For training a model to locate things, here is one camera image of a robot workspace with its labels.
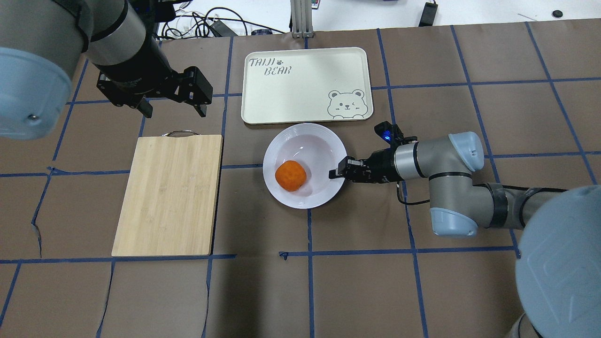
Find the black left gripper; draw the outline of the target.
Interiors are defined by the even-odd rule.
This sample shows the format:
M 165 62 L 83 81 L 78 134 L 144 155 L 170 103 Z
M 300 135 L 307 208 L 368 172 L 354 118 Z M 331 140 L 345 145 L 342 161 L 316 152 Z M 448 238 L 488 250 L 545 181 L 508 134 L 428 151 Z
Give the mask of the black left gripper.
M 202 118 L 207 116 L 208 105 L 213 100 L 213 86 L 195 66 L 186 67 L 180 73 L 171 70 L 167 77 L 155 83 L 142 79 L 118 83 L 100 73 L 96 86 L 113 105 L 137 109 L 145 118 L 152 118 L 153 114 L 153 107 L 147 101 L 149 98 L 166 98 L 186 103 L 193 106 Z

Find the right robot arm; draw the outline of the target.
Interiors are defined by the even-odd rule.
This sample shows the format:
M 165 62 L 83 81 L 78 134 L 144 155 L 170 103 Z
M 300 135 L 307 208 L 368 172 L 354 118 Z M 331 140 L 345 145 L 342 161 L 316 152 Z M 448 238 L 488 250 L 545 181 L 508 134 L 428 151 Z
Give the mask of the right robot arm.
M 479 228 L 523 231 L 516 286 L 524 314 L 509 337 L 600 336 L 600 187 L 571 190 L 474 184 L 484 150 L 474 132 L 418 141 L 396 124 L 374 127 L 388 148 L 342 158 L 330 179 L 385 184 L 428 179 L 433 233 L 470 238 Z

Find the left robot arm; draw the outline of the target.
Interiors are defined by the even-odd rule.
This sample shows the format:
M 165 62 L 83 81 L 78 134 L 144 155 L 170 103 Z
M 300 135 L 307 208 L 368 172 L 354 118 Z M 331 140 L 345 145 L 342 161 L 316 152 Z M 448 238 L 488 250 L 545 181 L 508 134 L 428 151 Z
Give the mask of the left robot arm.
M 81 55 L 117 107 L 152 117 L 149 98 L 194 107 L 204 117 L 213 86 L 195 66 L 175 71 L 128 0 L 3 0 L 0 127 L 3 138 L 46 137 L 72 94 Z

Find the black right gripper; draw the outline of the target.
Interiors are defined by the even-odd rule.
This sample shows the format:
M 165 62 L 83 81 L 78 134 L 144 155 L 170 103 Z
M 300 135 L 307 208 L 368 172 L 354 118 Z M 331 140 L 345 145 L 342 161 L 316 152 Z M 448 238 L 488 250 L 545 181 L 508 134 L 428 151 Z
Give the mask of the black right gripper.
M 395 154 L 400 146 L 416 143 L 416 136 L 405 137 L 397 124 L 384 121 L 374 126 L 374 132 L 389 144 L 388 148 L 375 151 L 366 160 L 357 160 L 352 156 L 343 158 L 337 169 L 328 172 L 329 179 L 343 178 L 354 183 L 385 184 L 400 182 L 395 165 Z

